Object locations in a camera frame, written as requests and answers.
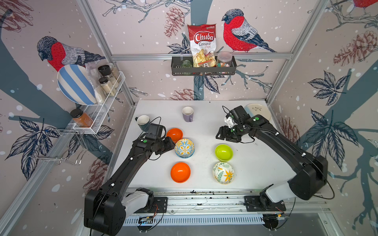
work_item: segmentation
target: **orange bowl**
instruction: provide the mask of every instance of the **orange bowl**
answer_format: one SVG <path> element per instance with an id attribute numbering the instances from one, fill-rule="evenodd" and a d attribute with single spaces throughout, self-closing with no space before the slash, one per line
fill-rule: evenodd
<path id="1" fill-rule="evenodd" d="M 183 183 L 190 177 L 190 167 L 184 162 L 179 162 L 170 170 L 170 176 L 175 182 Z"/>
<path id="2" fill-rule="evenodd" d="M 181 129 L 173 128 L 168 130 L 167 137 L 171 137 L 172 141 L 174 143 L 177 143 L 177 141 L 183 138 L 183 132 L 181 131 Z"/>

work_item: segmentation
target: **purple mug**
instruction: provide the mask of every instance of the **purple mug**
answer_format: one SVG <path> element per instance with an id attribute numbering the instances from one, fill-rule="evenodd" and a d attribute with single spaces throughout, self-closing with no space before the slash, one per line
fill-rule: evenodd
<path id="1" fill-rule="evenodd" d="M 193 121 L 193 114 L 194 110 L 190 106 L 186 106 L 183 108 L 183 117 L 186 122 L 192 122 Z"/>

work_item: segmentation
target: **black metal basket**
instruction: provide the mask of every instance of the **black metal basket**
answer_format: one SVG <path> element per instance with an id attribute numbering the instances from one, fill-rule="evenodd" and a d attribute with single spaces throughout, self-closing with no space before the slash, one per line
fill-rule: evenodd
<path id="1" fill-rule="evenodd" d="M 193 57 L 185 56 L 183 60 L 189 60 L 193 64 Z M 236 71 L 235 57 L 232 56 L 232 65 L 230 67 L 191 67 L 182 68 L 181 57 L 172 57 L 172 75 L 174 76 L 228 76 L 234 75 Z"/>

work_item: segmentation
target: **chip bag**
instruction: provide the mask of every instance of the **chip bag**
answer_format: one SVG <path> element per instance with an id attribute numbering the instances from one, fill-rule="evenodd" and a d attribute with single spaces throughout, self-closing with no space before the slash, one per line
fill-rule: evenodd
<path id="1" fill-rule="evenodd" d="M 215 25 L 188 25 L 188 30 L 193 67 L 214 67 L 217 64 Z"/>

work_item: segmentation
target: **green bowl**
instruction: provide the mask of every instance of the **green bowl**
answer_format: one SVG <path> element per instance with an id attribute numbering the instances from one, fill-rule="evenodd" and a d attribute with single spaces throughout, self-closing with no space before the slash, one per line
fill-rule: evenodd
<path id="1" fill-rule="evenodd" d="M 215 155 L 222 162 L 231 160 L 233 154 L 232 149 L 226 144 L 220 144 L 215 148 Z"/>

